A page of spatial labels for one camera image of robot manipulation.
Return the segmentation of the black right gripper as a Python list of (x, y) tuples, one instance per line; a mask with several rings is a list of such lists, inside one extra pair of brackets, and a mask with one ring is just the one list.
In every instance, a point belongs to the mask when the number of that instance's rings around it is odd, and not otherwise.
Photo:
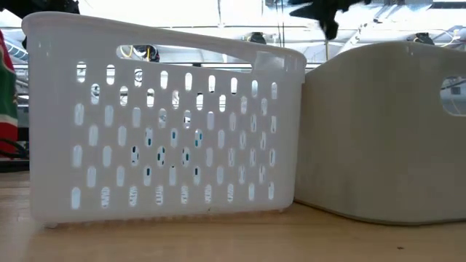
[(289, 5), (296, 9), (290, 13), (291, 17), (318, 20), (326, 40), (336, 38), (339, 24), (335, 20), (338, 11), (347, 12), (354, 4), (370, 4), (371, 0), (316, 0), (290, 1)]

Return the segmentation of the teal plastic basket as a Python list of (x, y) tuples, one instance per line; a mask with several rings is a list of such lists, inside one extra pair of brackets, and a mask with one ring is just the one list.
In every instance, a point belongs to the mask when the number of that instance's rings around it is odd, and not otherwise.
[(123, 157), (127, 171), (141, 177), (168, 178), (175, 168), (177, 178), (184, 170), (205, 165), (205, 134), (199, 129), (144, 126), (131, 129)]

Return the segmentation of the grey plastic basket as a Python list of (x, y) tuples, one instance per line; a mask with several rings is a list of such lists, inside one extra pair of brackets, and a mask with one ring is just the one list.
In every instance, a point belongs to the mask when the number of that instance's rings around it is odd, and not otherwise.
[(370, 223), (466, 221), (466, 114), (441, 85), (466, 76), (466, 51), (369, 44), (308, 72), (294, 199)]

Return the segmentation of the white perforated plastic basket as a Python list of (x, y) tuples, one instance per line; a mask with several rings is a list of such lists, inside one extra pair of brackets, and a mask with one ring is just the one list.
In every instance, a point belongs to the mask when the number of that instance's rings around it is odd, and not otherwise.
[[(63, 12), (27, 36), (31, 213), (43, 223), (281, 210), (293, 201), (305, 57)], [(133, 45), (154, 45), (149, 62)], [(127, 134), (199, 129), (205, 165), (127, 171)]]

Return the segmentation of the person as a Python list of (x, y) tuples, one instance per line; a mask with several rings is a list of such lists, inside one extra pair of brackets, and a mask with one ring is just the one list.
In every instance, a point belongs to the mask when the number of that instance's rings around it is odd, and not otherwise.
[(0, 30), (0, 159), (13, 154), (15, 147), (4, 140), (17, 141), (17, 75)]

